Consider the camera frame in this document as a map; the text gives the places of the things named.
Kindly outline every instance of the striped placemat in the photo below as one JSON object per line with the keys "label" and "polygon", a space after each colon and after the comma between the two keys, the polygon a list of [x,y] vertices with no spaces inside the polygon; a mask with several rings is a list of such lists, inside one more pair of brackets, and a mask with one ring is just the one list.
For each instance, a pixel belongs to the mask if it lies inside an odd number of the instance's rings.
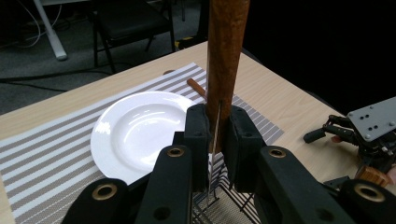
{"label": "striped placemat", "polygon": [[[112,104],[140,91],[170,91],[200,104],[204,99],[189,85],[205,87],[205,70],[190,63],[169,74],[52,120],[26,133],[0,141],[0,171],[17,223],[61,223],[71,203],[91,182],[104,178],[90,152],[92,128]],[[283,133],[238,96],[267,145]]]}

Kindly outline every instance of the wooden stick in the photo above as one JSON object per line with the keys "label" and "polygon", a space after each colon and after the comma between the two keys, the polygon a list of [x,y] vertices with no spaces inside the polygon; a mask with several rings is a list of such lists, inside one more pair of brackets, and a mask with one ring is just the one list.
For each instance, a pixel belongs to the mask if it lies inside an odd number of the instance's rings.
{"label": "wooden stick", "polygon": [[231,113],[249,5],[249,0],[210,1],[205,112],[213,135],[219,117],[216,153],[221,151],[225,124]]}
{"label": "wooden stick", "polygon": [[202,88],[194,79],[189,78],[187,79],[187,84],[192,87],[193,90],[198,92],[202,97],[206,98],[206,93],[204,88]]}

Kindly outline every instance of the table surface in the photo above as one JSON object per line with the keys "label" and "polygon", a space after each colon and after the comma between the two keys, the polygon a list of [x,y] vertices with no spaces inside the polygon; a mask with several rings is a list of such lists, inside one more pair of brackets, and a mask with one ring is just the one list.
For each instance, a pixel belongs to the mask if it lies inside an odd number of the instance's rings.
{"label": "table surface", "polygon": [[[207,43],[180,50],[0,116],[3,130],[7,130],[0,132],[0,140],[80,110],[189,63],[196,63],[206,69]],[[317,181],[354,176],[358,165],[356,147],[348,143],[335,144],[329,135],[311,144],[303,140],[305,133],[321,127],[330,114],[339,113],[243,53],[234,93],[284,131],[274,145],[289,149]],[[396,194],[395,186],[388,185],[387,189]],[[14,223],[2,181],[0,223]]]}

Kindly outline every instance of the chair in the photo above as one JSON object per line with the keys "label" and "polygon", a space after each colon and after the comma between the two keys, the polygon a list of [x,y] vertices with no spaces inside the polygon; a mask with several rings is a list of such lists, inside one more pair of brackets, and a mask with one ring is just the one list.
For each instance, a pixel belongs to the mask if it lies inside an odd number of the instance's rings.
{"label": "chair", "polygon": [[[92,0],[89,18],[93,29],[93,58],[98,66],[98,53],[105,51],[113,74],[116,73],[110,49],[148,39],[149,50],[155,35],[170,33],[172,52],[176,51],[172,4],[163,0],[161,9],[150,5],[146,0]],[[98,47],[98,34],[103,47]]]}

